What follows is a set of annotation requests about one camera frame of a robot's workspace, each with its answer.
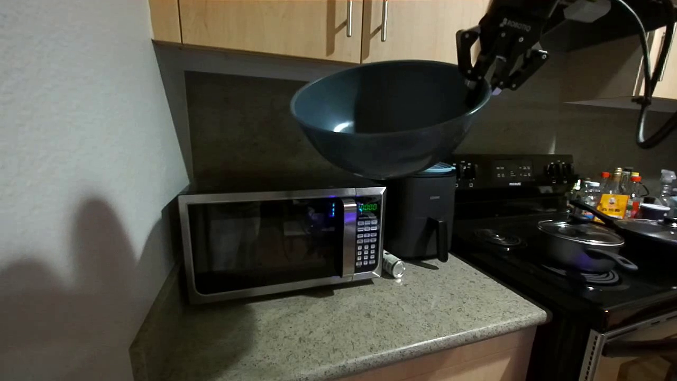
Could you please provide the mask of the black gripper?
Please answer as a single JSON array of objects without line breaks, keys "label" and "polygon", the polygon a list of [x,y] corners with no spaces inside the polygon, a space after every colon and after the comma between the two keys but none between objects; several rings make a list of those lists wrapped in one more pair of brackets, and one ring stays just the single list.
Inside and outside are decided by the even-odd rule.
[{"label": "black gripper", "polygon": [[474,83],[518,88],[550,58],[539,39],[562,18],[562,0],[490,0],[474,27],[456,32],[456,64]]}]

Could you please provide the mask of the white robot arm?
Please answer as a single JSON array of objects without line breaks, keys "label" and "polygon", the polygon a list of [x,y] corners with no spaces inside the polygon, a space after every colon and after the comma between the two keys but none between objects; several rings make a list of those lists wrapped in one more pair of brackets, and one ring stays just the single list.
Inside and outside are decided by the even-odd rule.
[{"label": "white robot arm", "polygon": [[672,0],[490,0],[456,32],[456,64],[474,83],[518,88],[550,54],[672,25]]}]

